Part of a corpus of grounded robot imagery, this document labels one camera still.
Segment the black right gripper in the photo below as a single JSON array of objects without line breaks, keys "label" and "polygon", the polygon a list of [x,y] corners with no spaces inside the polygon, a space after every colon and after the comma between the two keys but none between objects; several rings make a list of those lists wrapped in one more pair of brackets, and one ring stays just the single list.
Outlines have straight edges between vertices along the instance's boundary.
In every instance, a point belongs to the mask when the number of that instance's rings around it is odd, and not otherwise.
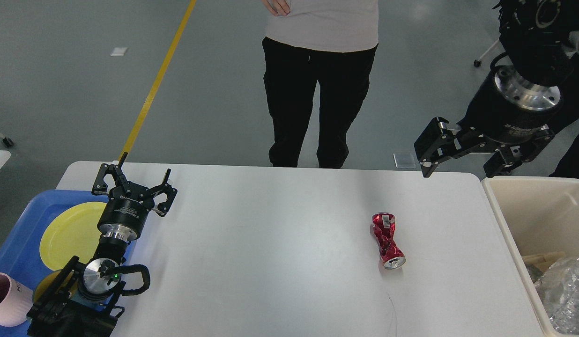
[{"label": "black right gripper", "polygon": [[557,86],[536,85],[513,66],[496,66],[457,124],[434,117],[416,139],[423,177],[447,160],[470,154],[492,155],[483,166],[486,177],[509,175],[535,160],[555,138],[546,124],[563,104]]}]

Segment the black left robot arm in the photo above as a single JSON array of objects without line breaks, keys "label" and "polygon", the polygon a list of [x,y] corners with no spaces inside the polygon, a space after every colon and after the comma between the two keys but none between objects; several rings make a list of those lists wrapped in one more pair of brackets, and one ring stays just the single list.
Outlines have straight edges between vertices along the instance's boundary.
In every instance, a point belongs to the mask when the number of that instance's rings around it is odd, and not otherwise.
[{"label": "black left robot arm", "polygon": [[118,162],[101,165],[92,194],[108,201],[96,225],[97,248],[86,263],[70,258],[40,292],[27,313],[29,337],[109,337],[125,312],[120,297],[149,289],[148,267],[127,264],[126,250],[141,237],[150,212],[167,215],[178,190],[170,169],[156,186],[129,181],[122,170],[126,157],[124,152]]}]

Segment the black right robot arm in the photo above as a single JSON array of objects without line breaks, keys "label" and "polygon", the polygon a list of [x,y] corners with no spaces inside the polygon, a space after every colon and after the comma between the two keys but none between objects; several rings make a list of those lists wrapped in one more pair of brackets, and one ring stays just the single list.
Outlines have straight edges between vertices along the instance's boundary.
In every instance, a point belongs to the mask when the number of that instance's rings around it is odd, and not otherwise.
[{"label": "black right robot arm", "polygon": [[487,177],[534,160],[552,141],[548,123],[565,104],[562,83],[579,53],[579,0],[501,0],[493,59],[464,117],[450,123],[434,117],[416,139],[422,175],[439,164],[488,153]]}]

